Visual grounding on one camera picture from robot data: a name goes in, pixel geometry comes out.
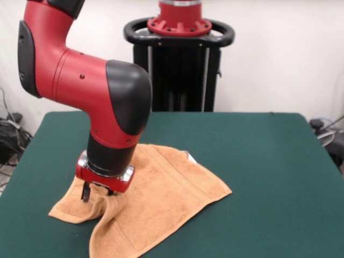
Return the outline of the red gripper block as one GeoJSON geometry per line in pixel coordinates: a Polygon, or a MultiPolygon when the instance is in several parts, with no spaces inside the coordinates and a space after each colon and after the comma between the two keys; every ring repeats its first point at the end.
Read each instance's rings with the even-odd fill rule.
{"type": "Polygon", "coordinates": [[[116,192],[126,192],[134,178],[134,167],[128,166],[125,172],[120,176],[105,177],[96,174],[89,168],[87,157],[79,157],[76,165],[76,177],[84,180],[81,200],[83,202],[88,202],[91,193],[90,184],[108,189],[107,196],[115,196],[116,192]]]}

